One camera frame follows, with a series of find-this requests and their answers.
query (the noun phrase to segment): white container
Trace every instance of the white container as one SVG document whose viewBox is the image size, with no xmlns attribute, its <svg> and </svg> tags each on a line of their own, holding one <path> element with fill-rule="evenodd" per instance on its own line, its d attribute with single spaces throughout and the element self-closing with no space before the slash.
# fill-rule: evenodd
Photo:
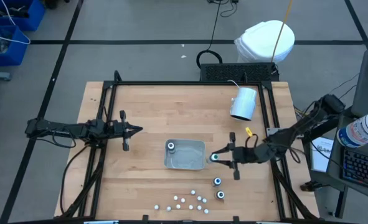
<svg viewBox="0 0 368 224">
<path fill-rule="evenodd" d="M 271 62 L 281 26 L 281 21 L 267 21 L 247 29 L 244 34 L 235 40 L 238 50 L 238 63 Z M 278 63 L 285 59 L 294 44 L 295 34 L 285 24 L 273 61 Z"/>
<path fill-rule="evenodd" d="M 337 132 L 337 140 L 346 147 L 368 144 L 368 115 L 359 118 Z"/>
<path fill-rule="evenodd" d="M 230 115 L 235 119 L 250 121 L 256 107 L 257 91 L 251 88 L 240 87 L 236 98 L 232 98 Z"/>
</svg>

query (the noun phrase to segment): plastic bottle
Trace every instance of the plastic bottle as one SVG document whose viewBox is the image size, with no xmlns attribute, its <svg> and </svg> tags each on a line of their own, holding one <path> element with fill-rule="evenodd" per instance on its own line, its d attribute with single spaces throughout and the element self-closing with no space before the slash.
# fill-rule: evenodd
<svg viewBox="0 0 368 224">
<path fill-rule="evenodd" d="M 337 132 L 337 140 L 343 146 L 351 148 L 368 144 L 368 115 L 341 128 Z"/>
</svg>

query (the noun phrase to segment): desk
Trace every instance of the desk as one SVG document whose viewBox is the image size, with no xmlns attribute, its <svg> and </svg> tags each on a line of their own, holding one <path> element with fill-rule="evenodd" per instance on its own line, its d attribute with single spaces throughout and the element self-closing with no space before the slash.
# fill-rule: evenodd
<svg viewBox="0 0 368 224">
<path fill-rule="evenodd" d="M 96 116 L 102 85 L 102 82 L 87 83 L 78 122 Z M 273 92 L 281 127 L 291 126 L 296 118 L 288 84 L 273 83 Z M 209 155 L 226 146 L 231 131 L 236 133 L 237 145 L 244 145 L 247 126 L 261 139 L 265 138 L 259 97 L 253 121 L 236 121 L 229 116 L 231 98 L 236 94 L 234 85 L 119 85 L 112 118 L 119 118 L 119 110 L 125 110 L 127 120 L 144 129 L 130 140 L 129 152 L 122 150 L 121 139 L 108 141 L 96 219 L 140 220 L 143 215 L 149 215 L 150 220 L 232 221 L 233 216 L 239 216 L 243 221 L 279 220 L 269 163 L 240 166 L 240 180 L 234 180 L 233 170 L 220 164 L 207 165 L 200 171 L 172 170 L 163 164 L 164 144 L 168 139 L 202 140 Z M 268 95 L 265 96 L 269 122 L 272 123 Z M 82 146 L 78 143 L 71 149 L 69 160 Z M 299 141 L 294 143 L 294 147 L 302 149 Z M 65 208 L 81 191 L 88 154 L 87 150 L 77 157 L 67 172 Z M 302 163 L 297 164 L 289 153 L 286 155 L 291 183 L 299 198 L 318 217 L 314 193 L 302 192 L 299 188 L 310 180 L 306 159 L 300 156 Z M 211 185 L 214 177 L 222 179 L 219 189 L 225 192 L 224 202 L 214 199 L 216 190 Z M 198 203 L 190 195 L 192 189 L 208 202 Z M 180 210 L 175 210 L 177 202 L 172 199 L 174 195 L 186 198 Z M 284 192 L 282 195 L 286 216 L 289 216 L 287 197 Z M 89 214 L 92 197 L 89 193 L 85 214 Z M 159 211 L 153 209 L 156 204 L 161 207 Z M 187 209 L 189 204 L 201 204 L 210 212 L 206 215 L 202 211 L 190 211 Z M 168 205 L 173 211 L 166 211 Z M 55 215 L 60 215 L 59 206 Z"/>
</svg>

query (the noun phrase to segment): white paper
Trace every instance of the white paper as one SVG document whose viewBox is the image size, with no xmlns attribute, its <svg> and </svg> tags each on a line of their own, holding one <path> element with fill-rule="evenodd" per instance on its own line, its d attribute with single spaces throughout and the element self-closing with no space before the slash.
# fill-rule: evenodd
<svg viewBox="0 0 368 224">
<path fill-rule="evenodd" d="M 333 147 L 333 140 L 319 137 L 313 141 L 314 145 L 321 151 L 326 157 L 331 157 L 331 151 Z M 311 145 L 311 169 L 319 172 L 326 172 L 328 168 L 329 160 L 321 155 L 313 145 Z"/>
</svg>

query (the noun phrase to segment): keyboard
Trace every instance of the keyboard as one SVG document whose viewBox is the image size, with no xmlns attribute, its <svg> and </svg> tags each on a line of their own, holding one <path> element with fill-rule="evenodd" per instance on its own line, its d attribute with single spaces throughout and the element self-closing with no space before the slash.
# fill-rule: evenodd
<svg viewBox="0 0 368 224">
<path fill-rule="evenodd" d="M 341 178 L 368 187 L 368 156 L 345 149 Z"/>
</svg>

